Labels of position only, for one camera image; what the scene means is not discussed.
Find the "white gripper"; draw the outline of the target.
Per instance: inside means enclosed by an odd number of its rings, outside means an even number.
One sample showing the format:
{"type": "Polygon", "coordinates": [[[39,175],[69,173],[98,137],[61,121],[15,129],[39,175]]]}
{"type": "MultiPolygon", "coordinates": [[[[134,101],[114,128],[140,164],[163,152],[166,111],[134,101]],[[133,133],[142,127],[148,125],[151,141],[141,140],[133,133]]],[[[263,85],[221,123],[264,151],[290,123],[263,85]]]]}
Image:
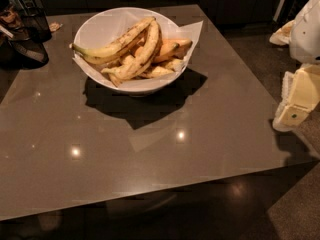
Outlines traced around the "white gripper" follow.
{"type": "MultiPolygon", "coordinates": [[[[288,45],[293,25],[294,20],[287,22],[271,35],[269,42],[288,45]]],[[[272,126],[279,132],[288,132],[300,125],[320,102],[320,66],[303,64],[295,73],[286,72],[281,98],[272,126]]]]}

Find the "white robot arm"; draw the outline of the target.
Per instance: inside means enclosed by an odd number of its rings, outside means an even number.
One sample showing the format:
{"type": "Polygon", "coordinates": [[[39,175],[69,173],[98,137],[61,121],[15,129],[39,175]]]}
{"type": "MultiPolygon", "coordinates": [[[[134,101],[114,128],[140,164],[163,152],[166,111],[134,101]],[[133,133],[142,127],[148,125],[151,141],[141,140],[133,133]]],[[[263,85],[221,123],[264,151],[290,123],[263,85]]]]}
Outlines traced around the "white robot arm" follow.
{"type": "Polygon", "coordinates": [[[287,132],[298,127],[320,102],[320,0],[309,0],[294,20],[272,34],[269,41],[289,45],[290,56],[301,63],[282,80],[282,101],[273,128],[287,132]]]}

